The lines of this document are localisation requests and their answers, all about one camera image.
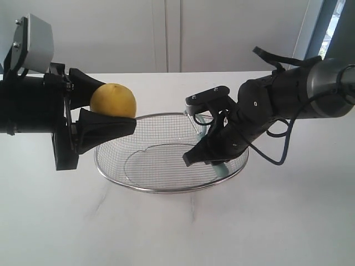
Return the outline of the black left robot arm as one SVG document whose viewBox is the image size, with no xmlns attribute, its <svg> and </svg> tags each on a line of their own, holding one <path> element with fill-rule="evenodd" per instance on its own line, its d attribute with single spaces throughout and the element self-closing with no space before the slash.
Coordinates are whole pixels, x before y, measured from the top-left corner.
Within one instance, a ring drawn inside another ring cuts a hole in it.
<svg viewBox="0 0 355 266">
<path fill-rule="evenodd" d="M 86 110 L 103 83 L 64 64 L 52 63 L 43 77 L 11 70 L 1 80 L 1 132 L 50 133 L 55 167 L 75 170 L 79 156 L 107 141 L 134 133 L 136 120 Z"/>
</svg>

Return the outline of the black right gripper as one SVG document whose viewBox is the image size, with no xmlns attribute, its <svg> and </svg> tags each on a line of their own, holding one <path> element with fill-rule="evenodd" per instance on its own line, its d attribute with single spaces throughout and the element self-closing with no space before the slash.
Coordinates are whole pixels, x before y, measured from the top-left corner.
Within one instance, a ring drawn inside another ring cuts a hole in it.
<svg viewBox="0 0 355 266">
<path fill-rule="evenodd" d="M 212 129 L 183 154 L 187 167 L 235 159 L 275 122 L 269 96 L 243 96 L 238 101 L 228 95 L 211 96 L 205 105 L 214 118 Z"/>
</svg>

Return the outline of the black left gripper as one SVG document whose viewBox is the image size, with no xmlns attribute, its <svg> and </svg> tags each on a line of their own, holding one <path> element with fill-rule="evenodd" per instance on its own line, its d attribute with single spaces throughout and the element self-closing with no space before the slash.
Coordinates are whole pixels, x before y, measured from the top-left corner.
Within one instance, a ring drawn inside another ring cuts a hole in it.
<svg viewBox="0 0 355 266">
<path fill-rule="evenodd" d="M 49 72 L 44 76 L 44 86 L 53 90 L 55 96 L 52 146 L 57 171 L 75 170 L 78 154 L 134 133 L 136 119 L 106 116 L 81 108 L 90 105 L 92 95 L 104 84 L 77 68 L 70 68 L 68 77 L 64 64 L 50 63 Z M 75 123 L 76 151 L 70 109 L 77 108 L 81 109 Z"/>
</svg>

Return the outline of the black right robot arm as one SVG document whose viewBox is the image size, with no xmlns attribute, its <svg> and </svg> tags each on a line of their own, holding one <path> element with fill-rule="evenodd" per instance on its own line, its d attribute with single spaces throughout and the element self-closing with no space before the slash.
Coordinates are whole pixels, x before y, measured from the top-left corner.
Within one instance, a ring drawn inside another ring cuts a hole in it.
<svg viewBox="0 0 355 266">
<path fill-rule="evenodd" d="M 262 134 L 278 122 L 286 122 L 284 150 L 277 165 L 284 163 L 291 132 L 298 119 L 337 118 L 354 108 L 354 65 L 337 59 L 283 71 L 244 82 L 234 100 L 220 85 L 186 99 L 187 113 L 209 112 L 207 134 L 183 160 L 218 164 L 239 157 Z"/>
</svg>

